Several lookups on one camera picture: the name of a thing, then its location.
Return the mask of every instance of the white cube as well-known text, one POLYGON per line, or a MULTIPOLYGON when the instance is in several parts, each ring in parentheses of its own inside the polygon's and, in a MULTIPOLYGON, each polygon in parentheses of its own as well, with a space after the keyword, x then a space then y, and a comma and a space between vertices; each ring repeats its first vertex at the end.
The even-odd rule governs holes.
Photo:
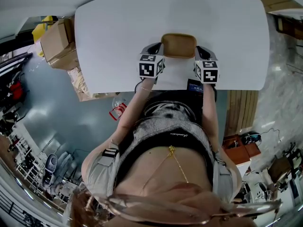
POLYGON ((220 77, 218 61, 195 61, 195 73, 201 83, 215 84, 220 77))
POLYGON ((161 55, 140 54, 138 72, 141 78, 157 78, 163 71, 164 59, 161 55))

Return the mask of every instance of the yellow object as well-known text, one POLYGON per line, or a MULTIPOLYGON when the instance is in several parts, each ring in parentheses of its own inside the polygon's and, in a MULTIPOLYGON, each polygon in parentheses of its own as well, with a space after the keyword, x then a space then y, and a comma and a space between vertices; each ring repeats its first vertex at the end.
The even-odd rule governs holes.
MULTIPOLYGON (((53 16, 46 16, 44 19, 42 19, 42 21, 46 22, 46 21, 52 21, 53 20, 53 16)), ((38 24, 36 26, 36 28, 33 30, 32 35, 34 37, 34 43, 36 45, 36 53, 38 56, 43 57, 43 51, 40 45, 40 38, 42 35, 44 35, 45 33, 45 28, 46 28, 46 24, 38 24)))

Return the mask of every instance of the eyeglasses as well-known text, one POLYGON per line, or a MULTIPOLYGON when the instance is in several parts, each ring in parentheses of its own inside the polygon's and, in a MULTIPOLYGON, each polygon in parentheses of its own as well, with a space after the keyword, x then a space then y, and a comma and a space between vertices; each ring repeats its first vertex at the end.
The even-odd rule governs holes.
POLYGON ((99 202, 105 204, 115 215, 149 226, 205 225, 215 217, 223 221, 232 217, 256 217, 273 210, 278 211, 282 205, 281 200, 248 204, 223 203, 222 213, 208 215, 178 203, 133 195, 114 194, 106 199, 99 198, 99 202))

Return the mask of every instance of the glasses lens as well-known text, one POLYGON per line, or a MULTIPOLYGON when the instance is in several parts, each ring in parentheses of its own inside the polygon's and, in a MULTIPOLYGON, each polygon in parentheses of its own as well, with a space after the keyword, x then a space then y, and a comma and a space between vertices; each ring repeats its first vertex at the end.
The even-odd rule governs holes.
POLYGON ((132 221, 172 225, 206 224, 209 221, 209 216, 197 209, 147 197, 115 195, 108 201, 116 214, 132 221))

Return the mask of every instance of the white table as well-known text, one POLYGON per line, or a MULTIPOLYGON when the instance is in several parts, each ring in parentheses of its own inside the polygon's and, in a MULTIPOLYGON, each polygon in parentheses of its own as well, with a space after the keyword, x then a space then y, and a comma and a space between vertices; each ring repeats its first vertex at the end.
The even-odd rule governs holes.
MULTIPOLYGON (((260 90, 269 61, 260 0, 94 0, 76 10, 75 36, 90 93, 133 91, 138 54, 163 34, 193 35, 220 63, 217 89, 260 90)), ((186 89, 194 58, 166 58, 154 89, 186 89)))

